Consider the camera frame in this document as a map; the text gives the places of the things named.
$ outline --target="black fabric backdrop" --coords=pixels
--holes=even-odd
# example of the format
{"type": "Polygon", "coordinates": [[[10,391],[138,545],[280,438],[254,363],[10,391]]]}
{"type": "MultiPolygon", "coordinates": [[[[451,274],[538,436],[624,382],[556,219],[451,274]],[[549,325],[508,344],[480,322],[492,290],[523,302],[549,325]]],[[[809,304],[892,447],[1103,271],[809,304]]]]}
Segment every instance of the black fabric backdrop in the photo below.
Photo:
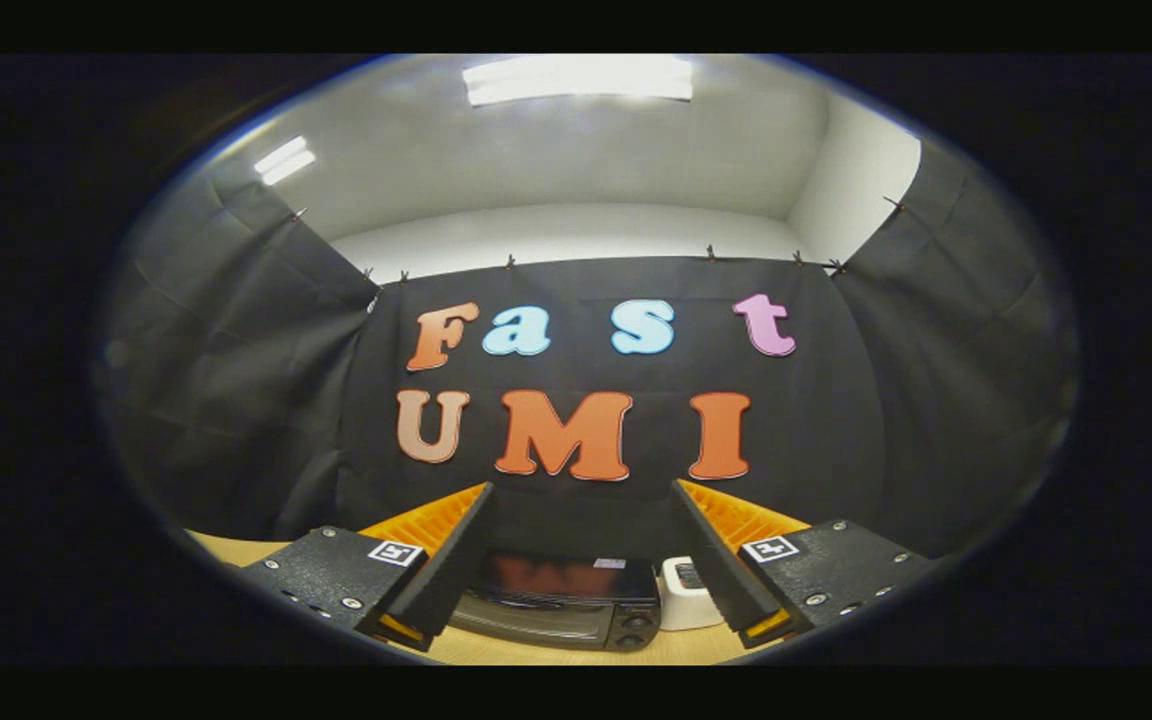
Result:
{"type": "MultiPolygon", "coordinates": [[[[97,372],[129,473],[185,526],[294,539],[363,528],[484,480],[503,547],[660,559],[685,553],[668,487],[698,457],[700,393],[750,397],[744,477],[712,487],[795,518],[858,521],[929,556],[964,547],[1043,477],[1073,401],[1074,323],[1034,229],[983,175],[924,142],[904,209],[829,275],[819,265],[645,258],[518,265],[382,290],[256,183],[204,173],[151,211],[111,287],[97,372]],[[788,309],[796,350],[755,350],[732,305],[788,309]],[[612,309],[664,300],[675,340],[612,347],[612,309]],[[367,306],[374,302],[370,312],[367,306]],[[448,363],[406,370],[429,311],[476,302],[448,363]],[[544,306],[548,350],[490,355],[492,319],[544,306]],[[397,392],[470,393],[456,455],[397,447],[397,392]],[[623,392],[622,482],[495,470],[508,410],[539,389],[568,420],[623,392]]],[[[568,460],[568,465],[575,456],[568,460]]]]}
{"type": "Polygon", "coordinates": [[[835,274],[882,401],[874,525],[933,555],[991,532],[1037,491],[1078,387],[1068,291],[1003,198],[924,141],[905,207],[835,274]]]}
{"type": "MultiPolygon", "coordinates": [[[[544,263],[472,270],[384,287],[349,377],[342,444],[347,471],[340,511],[347,525],[410,509],[484,480],[497,483],[498,543],[563,555],[664,559],[685,553],[672,526],[669,484],[698,457],[700,416],[689,406],[705,392],[738,392],[744,477],[712,487],[805,521],[876,516],[882,478],[882,416],[859,333],[838,290],[818,266],[794,263],[646,258],[544,263]],[[797,342],[783,357],[750,343],[745,318],[732,305],[757,291],[786,305],[782,334],[797,342]],[[672,346],[655,355],[612,347],[612,309],[626,300],[664,300],[675,310],[672,346]],[[419,335],[416,318],[476,302],[480,316],[442,367],[407,372],[419,335]],[[488,355],[483,338],[509,306],[544,306],[550,347],[536,356],[488,355]],[[438,435],[439,392],[470,393],[460,448],[429,464],[397,447],[399,389],[430,393],[422,435],[438,435]],[[568,420],[591,392],[623,392],[621,482],[500,473],[508,409],[500,396],[540,389],[568,420]]],[[[568,461],[575,461],[575,455],[568,461]]]]}
{"type": "Polygon", "coordinates": [[[167,192],[109,283],[97,396],[129,479],[187,528],[335,516],[342,388],[376,285],[225,168],[167,192]]]}

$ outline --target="ceiling light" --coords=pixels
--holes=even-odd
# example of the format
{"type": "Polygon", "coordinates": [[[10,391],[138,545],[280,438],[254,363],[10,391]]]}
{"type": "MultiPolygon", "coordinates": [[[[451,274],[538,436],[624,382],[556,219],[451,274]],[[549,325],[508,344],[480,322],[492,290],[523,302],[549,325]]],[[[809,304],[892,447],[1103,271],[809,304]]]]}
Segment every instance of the ceiling light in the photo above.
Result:
{"type": "Polygon", "coordinates": [[[260,174],[268,173],[271,169],[274,169],[274,165],[291,158],[291,156],[296,156],[301,150],[305,150],[305,138],[301,136],[293,137],[291,141],[285,142],[279,150],[270,152],[268,156],[265,156],[265,158],[257,162],[256,172],[260,174]]]}
{"type": "Polygon", "coordinates": [[[310,152],[308,150],[297,152],[296,156],[291,156],[291,158],[274,165],[274,168],[270,169],[268,173],[265,173],[260,180],[264,181],[265,184],[274,184],[275,182],[282,181],[282,179],[289,176],[289,174],[305,167],[305,165],[311,164],[313,160],[314,152],[310,152]]]}
{"type": "Polygon", "coordinates": [[[462,73],[470,104],[556,94],[691,100],[691,65],[673,55],[526,55],[462,73]]]}

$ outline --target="table surface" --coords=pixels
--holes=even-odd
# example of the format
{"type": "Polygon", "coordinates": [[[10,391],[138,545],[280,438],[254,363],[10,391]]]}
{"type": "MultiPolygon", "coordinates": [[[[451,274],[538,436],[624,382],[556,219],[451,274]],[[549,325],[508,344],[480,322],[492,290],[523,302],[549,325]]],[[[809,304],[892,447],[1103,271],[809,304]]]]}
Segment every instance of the table surface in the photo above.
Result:
{"type": "MultiPolygon", "coordinates": [[[[237,541],[237,539],[196,533],[192,530],[189,530],[189,536],[215,559],[237,566],[251,564],[290,544],[237,541]]],[[[695,630],[660,630],[645,647],[634,652],[532,646],[532,644],[468,632],[450,626],[434,638],[429,652],[412,651],[394,643],[391,643],[391,647],[448,665],[714,665],[764,650],[764,647],[746,650],[742,646],[740,637],[732,632],[727,624],[695,630]]]]}

